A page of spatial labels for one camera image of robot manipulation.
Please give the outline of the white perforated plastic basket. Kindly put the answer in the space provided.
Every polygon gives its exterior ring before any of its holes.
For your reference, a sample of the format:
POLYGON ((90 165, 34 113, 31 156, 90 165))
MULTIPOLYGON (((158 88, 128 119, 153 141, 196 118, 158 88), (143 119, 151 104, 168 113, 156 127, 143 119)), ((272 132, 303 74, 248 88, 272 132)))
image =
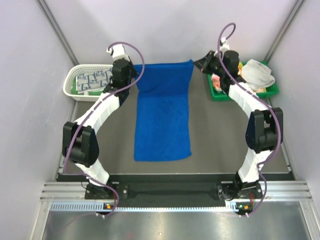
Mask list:
POLYGON ((111 64, 79 64, 67 74, 63 92, 76 101, 95 102, 111 82, 111 64))

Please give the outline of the blue white patterned towel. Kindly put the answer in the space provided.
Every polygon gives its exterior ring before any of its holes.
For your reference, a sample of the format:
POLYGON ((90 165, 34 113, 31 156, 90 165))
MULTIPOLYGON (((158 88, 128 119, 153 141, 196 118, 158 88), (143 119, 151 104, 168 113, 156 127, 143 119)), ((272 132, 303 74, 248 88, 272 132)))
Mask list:
POLYGON ((99 70, 93 73, 81 73, 75 77, 78 92, 93 92, 103 89, 111 82, 111 70, 99 70))

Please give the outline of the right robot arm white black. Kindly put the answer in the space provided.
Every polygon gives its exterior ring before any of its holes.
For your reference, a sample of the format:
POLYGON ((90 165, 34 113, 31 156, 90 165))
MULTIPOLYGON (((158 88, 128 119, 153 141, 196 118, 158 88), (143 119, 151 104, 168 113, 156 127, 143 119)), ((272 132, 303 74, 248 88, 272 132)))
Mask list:
POLYGON ((265 162, 275 154, 283 141, 283 111, 273 108, 249 87, 239 71, 239 54, 233 50, 224 53, 209 51, 193 62, 203 74, 219 77, 220 88, 248 117, 245 141, 248 150, 244 162, 236 172, 232 186, 219 189, 227 201, 245 198, 258 187, 260 172, 265 162))

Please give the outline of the green microfiber towel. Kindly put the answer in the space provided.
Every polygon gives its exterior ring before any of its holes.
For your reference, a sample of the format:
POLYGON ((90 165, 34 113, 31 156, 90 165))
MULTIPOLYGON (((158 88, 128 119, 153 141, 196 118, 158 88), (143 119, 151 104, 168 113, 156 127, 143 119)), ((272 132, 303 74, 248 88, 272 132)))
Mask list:
POLYGON ((97 89, 96 91, 84 91, 84 92, 78 92, 77 87, 74 85, 71 89, 72 95, 82 95, 82 96, 100 96, 103 92, 103 89, 97 89))

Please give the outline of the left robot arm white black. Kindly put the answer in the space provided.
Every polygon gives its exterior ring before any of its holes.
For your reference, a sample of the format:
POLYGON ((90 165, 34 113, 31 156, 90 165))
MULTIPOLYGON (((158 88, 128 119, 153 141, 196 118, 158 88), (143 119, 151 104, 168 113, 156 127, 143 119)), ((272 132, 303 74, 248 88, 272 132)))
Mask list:
POLYGON ((87 112, 62 131, 62 155, 88 178, 86 190, 91 198, 106 199, 114 191, 109 173, 99 161, 97 133, 107 118, 122 106, 130 94, 137 72, 130 59, 113 61, 110 83, 87 112))

